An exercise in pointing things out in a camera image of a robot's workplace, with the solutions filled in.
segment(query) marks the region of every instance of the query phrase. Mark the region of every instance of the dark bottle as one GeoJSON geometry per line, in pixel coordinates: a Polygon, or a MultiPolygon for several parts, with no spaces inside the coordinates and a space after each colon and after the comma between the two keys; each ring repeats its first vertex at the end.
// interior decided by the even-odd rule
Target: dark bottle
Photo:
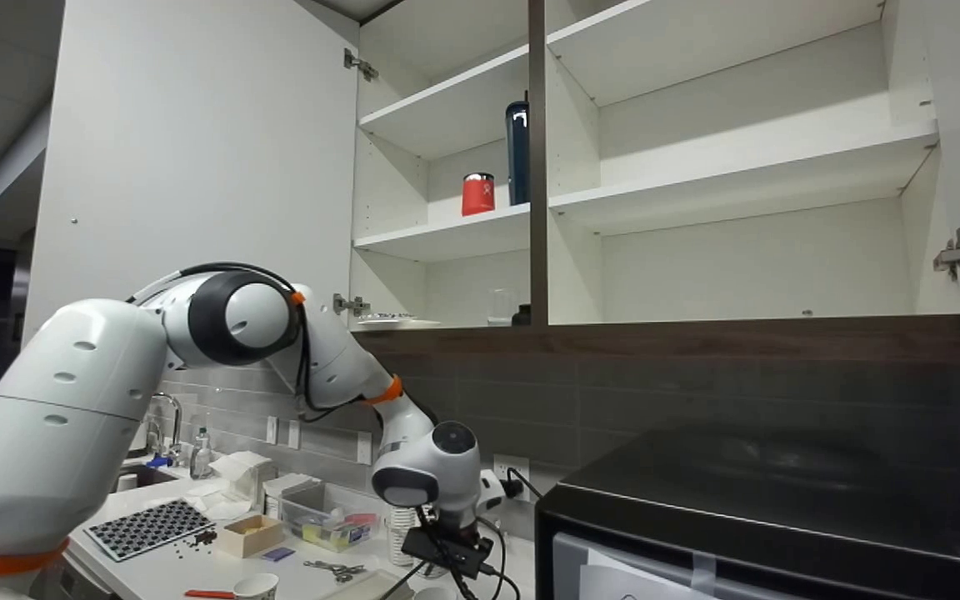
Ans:
{"type": "Polygon", "coordinates": [[[508,107],[511,202],[529,200],[527,100],[508,107]]]}

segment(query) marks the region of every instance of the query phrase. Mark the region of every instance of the countertop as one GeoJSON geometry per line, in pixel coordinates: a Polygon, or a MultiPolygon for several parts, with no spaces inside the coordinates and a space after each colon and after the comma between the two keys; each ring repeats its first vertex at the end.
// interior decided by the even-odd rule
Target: countertop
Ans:
{"type": "MultiPolygon", "coordinates": [[[[288,537],[282,545],[289,545],[294,555],[273,563],[264,555],[251,561],[234,561],[223,555],[209,545],[187,545],[187,544],[171,544],[153,554],[113,563],[107,554],[96,549],[96,544],[84,533],[95,522],[128,515],[143,506],[157,506],[165,500],[189,500],[204,484],[193,481],[173,481],[173,484],[157,484],[157,485],[139,485],[139,489],[123,489],[112,494],[105,510],[95,514],[84,526],[71,533],[68,555],[79,563],[89,575],[96,575],[105,586],[112,586],[123,600],[173,600],[184,596],[187,590],[229,590],[236,581],[248,573],[278,573],[282,575],[282,596],[289,600],[319,600],[342,583],[335,581],[331,569],[305,565],[305,561],[331,561],[331,563],[365,563],[368,569],[383,569],[393,575],[405,575],[408,569],[389,563],[389,544],[383,533],[375,533],[371,541],[359,541],[356,545],[335,554],[319,549],[315,544],[288,537]]],[[[533,596],[533,544],[508,537],[511,544],[511,561],[508,573],[518,581],[525,596],[533,596]]],[[[453,586],[447,575],[426,581],[416,573],[411,581],[413,590],[425,586],[453,586]]],[[[469,581],[477,596],[495,592],[495,581],[482,575],[469,581]]]]}
{"type": "Polygon", "coordinates": [[[713,554],[724,573],[960,600],[960,545],[873,456],[842,442],[652,432],[546,494],[539,526],[552,520],[656,554],[713,554]]]}

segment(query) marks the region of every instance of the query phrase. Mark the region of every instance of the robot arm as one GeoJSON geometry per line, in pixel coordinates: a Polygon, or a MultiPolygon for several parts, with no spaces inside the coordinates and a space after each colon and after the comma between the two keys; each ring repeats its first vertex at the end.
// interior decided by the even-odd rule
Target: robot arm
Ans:
{"type": "Polygon", "coordinates": [[[58,311],[8,371],[0,565],[12,565],[0,573],[58,555],[68,533],[107,500],[165,365],[236,365],[288,347],[301,347],[297,383],[309,409],[371,400],[381,413],[375,489],[386,502],[435,502],[444,522],[473,526],[482,451],[469,429],[438,426],[319,294],[261,265],[206,264],[128,302],[79,300],[58,311]]]}

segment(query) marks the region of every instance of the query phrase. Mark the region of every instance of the red can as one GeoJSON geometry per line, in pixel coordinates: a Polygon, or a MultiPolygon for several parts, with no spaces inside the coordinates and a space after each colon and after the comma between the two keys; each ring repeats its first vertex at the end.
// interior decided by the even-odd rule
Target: red can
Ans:
{"type": "Polygon", "coordinates": [[[466,173],[461,181],[461,212],[488,212],[495,211],[495,176],[489,173],[466,173]]]}

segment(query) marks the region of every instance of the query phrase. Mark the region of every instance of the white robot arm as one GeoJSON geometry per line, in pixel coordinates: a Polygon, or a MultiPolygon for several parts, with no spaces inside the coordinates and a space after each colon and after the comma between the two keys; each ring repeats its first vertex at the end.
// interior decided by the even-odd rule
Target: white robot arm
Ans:
{"type": "Polygon", "coordinates": [[[315,290],[248,264],[204,264],[128,302],[58,311],[0,381],[0,575],[51,563],[107,500],[165,365],[236,365],[288,347],[301,347],[309,409],[371,400],[381,413],[375,494],[438,506],[473,544],[473,432],[435,422],[315,290]]]}

